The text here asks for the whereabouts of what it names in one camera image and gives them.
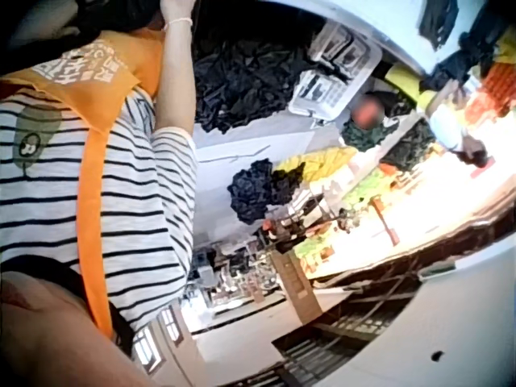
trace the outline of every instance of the light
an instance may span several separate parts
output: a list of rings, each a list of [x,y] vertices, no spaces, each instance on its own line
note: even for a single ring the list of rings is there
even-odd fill
[[[232,301],[229,301],[227,303],[226,308],[227,309],[234,309],[234,308],[238,308],[239,306],[242,306],[242,305],[243,305],[242,299],[232,300]]]

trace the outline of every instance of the green clothing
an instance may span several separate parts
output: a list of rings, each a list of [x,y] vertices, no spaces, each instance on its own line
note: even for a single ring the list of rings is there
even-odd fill
[[[358,127],[352,120],[349,120],[344,124],[340,135],[347,146],[354,147],[359,152],[366,152],[381,143],[387,135],[396,131],[397,127],[398,124],[394,124],[391,127],[384,127],[380,124],[378,127],[366,131]]]

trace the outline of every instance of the sleeve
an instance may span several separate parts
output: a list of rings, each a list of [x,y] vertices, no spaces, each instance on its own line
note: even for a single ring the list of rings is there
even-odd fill
[[[435,138],[448,151],[461,152],[464,128],[457,121],[455,114],[446,105],[441,104],[428,120],[430,130]]]
[[[197,176],[195,145],[190,134],[178,127],[161,128],[151,136],[156,156],[157,180],[171,244],[185,275],[193,249],[194,198]]]

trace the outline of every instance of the yellow clothing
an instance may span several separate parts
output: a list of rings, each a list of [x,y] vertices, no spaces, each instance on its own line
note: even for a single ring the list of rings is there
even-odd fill
[[[29,85],[74,110],[91,128],[109,133],[123,101],[139,85],[151,96],[160,79],[163,34],[147,29],[104,31],[61,58],[7,74],[0,81]]]
[[[516,65],[516,28],[510,26],[497,42],[500,52],[495,62]]]
[[[328,148],[321,152],[290,157],[278,165],[276,170],[288,172],[301,163],[306,163],[303,171],[303,181],[317,181],[331,176],[344,165],[347,165],[356,153],[357,150],[352,147]]]
[[[385,75],[385,80],[389,81],[405,93],[410,99],[418,104],[418,108],[425,110],[436,92],[427,90],[419,92],[419,82],[421,78],[403,64],[396,63]]]

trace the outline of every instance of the bracelet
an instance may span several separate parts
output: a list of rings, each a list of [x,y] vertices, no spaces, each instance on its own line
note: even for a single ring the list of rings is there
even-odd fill
[[[167,31],[167,29],[169,28],[169,25],[171,24],[174,24],[174,23],[178,23],[178,22],[187,22],[191,27],[193,26],[194,22],[192,22],[192,19],[191,18],[179,18],[179,19],[174,19],[168,23],[166,23],[163,27],[163,31]]]

